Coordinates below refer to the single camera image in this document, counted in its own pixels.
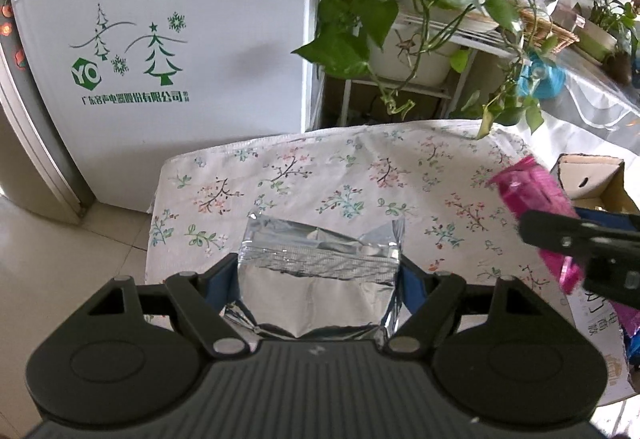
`tile floor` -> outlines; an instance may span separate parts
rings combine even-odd
[[[150,221],[96,203],[70,226],[0,196],[0,436],[17,439],[40,420],[24,385],[34,348],[112,276],[144,282]]]

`pink wrapper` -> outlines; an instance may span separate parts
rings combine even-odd
[[[500,197],[518,219],[527,210],[578,218],[571,201],[556,180],[531,156],[498,172],[487,184],[495,184],[498,187]],[[539,249],[538,254],[560,284],[562,292],[570,294],[583,278],[580,267],[571,257],[559,253]],[[636,334],[640,329],[640,311],[616,302],[611,302],[611,305],[626,333],[629,336]]]

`silver foil bag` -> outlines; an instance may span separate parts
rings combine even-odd
[[[245,338],[386,339],[398,327],[403,234],[402,220],[353,239],[251,214],[224,318]]]

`open cardboard box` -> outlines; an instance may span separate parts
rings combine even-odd
[[[609,156],[562,154],[551,170],[574,206],[640,214],[625,191],[625,162]]]

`green hexagon logo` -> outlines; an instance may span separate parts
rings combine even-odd
[[[93,62],[79,58],[71,66],[71,74],[77,85],[93,91],[96,86],[102,81],[98,66]]]

